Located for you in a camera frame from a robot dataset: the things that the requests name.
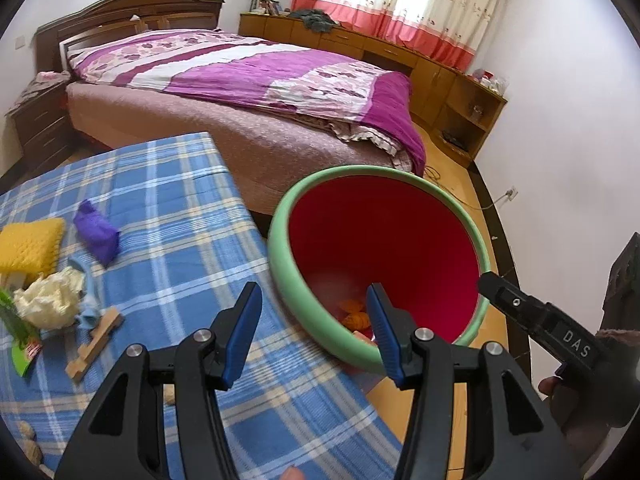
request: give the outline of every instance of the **purple packet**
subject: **purple packet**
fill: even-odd
[[[88,251],[105,267],[109,265],[118,254],[120,231],[88,200],[82,200],[78,206],[74,225]]]

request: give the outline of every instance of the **purple comforter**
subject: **purple comforter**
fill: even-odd
[[[218,30],[153,30],[68,57],[89,83],[370,126],[404,146],[415,174],[424,171],[407,106],[411,83],[398,72]]]

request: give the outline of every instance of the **dark clothing pile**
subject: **dark clothing pile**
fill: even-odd
[[[305,28],[310,28],[314,32],[329,32],[336,25],[340,25],[340,23],[334,22],[324,10],[320,9],[294,10],[289,17],[300,18],[305,24]]]

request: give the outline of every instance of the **crumpled white tissue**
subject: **crumpled white tissue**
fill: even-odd
[[[73,325],[83,282],[84,274],[72,267],[38,278],[27,290],[15,291],[18,316],[43,330]]]

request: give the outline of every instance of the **tablecloth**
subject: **tablecloth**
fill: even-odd
[[[120,255],[104,269],[71,219],[89,199],[118,229]],[[58,168],[0,197],[0,225],[62,217],[68,256],[92,263],[104,307],[125,316],[79,386],[64,373],[88,334],[46,335],[30,375],[15,373],[0,328],[0,413],[36,431],[55,469],[82,411],[120,353],[179,343],[233,305],[247,281],[263,308],[242,377],[218,401],[241,479],[277,478],[295,464],[308,480],[392,478],[400,445],[340,363],[306,336],[278,302],[264,241],[209,134],[128,146]],[[171,476],[183,478],[175,411],[165,409]]]

